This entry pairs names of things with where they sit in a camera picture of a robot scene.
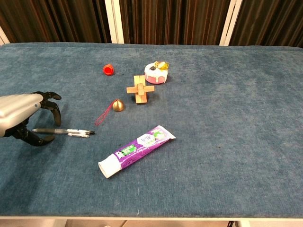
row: white wall trim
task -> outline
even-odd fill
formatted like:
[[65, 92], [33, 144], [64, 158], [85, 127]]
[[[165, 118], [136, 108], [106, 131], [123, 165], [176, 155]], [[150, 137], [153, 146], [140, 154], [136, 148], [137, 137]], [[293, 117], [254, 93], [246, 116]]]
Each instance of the white wall trim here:
[[250, 227], [250, 222], [247, 220], [237, 221], [239, 227]]
[[0, 26], [0, 44], [9, 44], [9, 39], [6, 37], [4, 31], [2, 30]]
[[242, 0], [231, 0], [223, 27], [220, 46], [228, 46], [240, 12]]
[[119, 0], [105, 0], [110, 37], [113, 44], [124, 44]]

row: wooden cross puzzle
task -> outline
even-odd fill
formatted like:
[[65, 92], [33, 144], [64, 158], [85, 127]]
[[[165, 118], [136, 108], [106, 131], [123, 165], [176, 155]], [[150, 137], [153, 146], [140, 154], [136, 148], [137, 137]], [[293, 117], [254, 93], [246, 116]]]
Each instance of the wooden cross puzzle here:
[[127, 87], [126, 92], [136, 93], [136, 103], [147, 103], [146, 92], [155, 91], [155, 86], [145, 85], [145, 76], [134, 76], [134, 87]]

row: black robotic finger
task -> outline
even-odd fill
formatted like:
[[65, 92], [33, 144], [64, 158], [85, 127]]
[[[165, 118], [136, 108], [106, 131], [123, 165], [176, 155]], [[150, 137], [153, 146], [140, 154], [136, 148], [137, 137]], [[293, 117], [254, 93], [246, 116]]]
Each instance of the black robotic finger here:
[[26, 122], [19, 124], [15, 132], [12, 134], [16, 139], [21, 139], [33, 146], [43, 146], [55, 139], [55, 136], [46, 136], [43, 139], [29, 131], [26, 127]]
[[61, 96], [53, 91], [48, 91], [48, 92], [36, 91], [34, 93], [37, 93], [37, 94], [40, 94], [43, 96], [43, 100], [40, 102], [41, 108], [50, 110], [53, 113], [53, 118], [55, 120], [55, 124], [60, 126], [61, 125], [61, 113], [60, 113], [59, 107], [56, 103], [48, 101], [48, 99], [53, 98], [56, 100], [60, 100]]

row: bell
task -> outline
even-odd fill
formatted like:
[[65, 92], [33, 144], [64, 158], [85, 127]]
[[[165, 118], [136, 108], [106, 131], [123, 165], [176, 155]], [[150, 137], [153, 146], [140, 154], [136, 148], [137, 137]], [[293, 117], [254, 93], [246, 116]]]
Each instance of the bell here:
[[116, 112], [120, 112], [124, 110], [124, 103], [118, 99], [113, 103], [113, 110]]

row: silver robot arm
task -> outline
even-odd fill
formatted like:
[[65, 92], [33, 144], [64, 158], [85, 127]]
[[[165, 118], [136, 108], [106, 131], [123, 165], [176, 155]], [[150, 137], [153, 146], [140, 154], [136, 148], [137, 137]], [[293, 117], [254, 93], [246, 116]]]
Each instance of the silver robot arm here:
[[43, 146], [54, 140], [54, 136], [39, 138], [26, 127], [28, 120], [38, 109], [48, 109], [53, 113], [55, 123], [61, 125], [61, 114], [56, 103], [49, 98], [60, 100], [55, 92], [34, 92], [32, 94], [0, 97], [0, 137], [14, 136], [33, 145]]

